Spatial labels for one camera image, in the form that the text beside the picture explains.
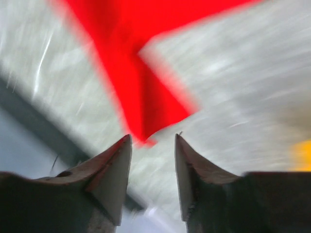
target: yellow object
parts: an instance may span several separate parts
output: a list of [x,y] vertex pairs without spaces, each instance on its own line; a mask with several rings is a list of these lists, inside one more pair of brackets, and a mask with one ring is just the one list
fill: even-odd
[[294,157],[297,164],[294,171],[311,171],[311,140],[296,144]]

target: gray concrete floor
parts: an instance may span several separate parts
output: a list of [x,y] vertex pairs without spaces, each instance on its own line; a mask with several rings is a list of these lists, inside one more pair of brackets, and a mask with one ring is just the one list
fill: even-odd
[[[122,137],[111,92],[44,0],[0,0],[0,62],[8,84],[95,155]],[[311,137],[311,1],[272,0],[155,38],[200,112],[135,148],[129,185],[179,219],[174,133],[235,173],[286,170]]]

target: concrete surface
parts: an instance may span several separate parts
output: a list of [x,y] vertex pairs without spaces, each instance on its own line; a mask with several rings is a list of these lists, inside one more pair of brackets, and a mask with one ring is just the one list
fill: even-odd
[[[74,38],[66,12],[43,0],[0,0],[0,58],[7,80],[69,137],[95,155],[123,131],[90,43]],[[174,133],[217,165],[247,170],[293,166],[291,146],[311,137],[311,1],[272,0],[202,20],[150,43],[202,109],[133,152],[130,187],[180,218]]]

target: red object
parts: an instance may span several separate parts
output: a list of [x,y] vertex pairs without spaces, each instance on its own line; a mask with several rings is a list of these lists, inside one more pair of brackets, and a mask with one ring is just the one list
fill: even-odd
[[155,35],[259,0],[63,0],[94,42],[131,134],[145,143],[195,108],[180,100],[138,55]]

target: red fabric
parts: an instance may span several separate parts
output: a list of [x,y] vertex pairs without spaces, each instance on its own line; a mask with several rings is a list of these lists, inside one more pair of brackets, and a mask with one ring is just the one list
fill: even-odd
[[63,0],[94,41],[126,124],[145,143],[194,112],[177,100],[138,51],[153,36],[259,0]]

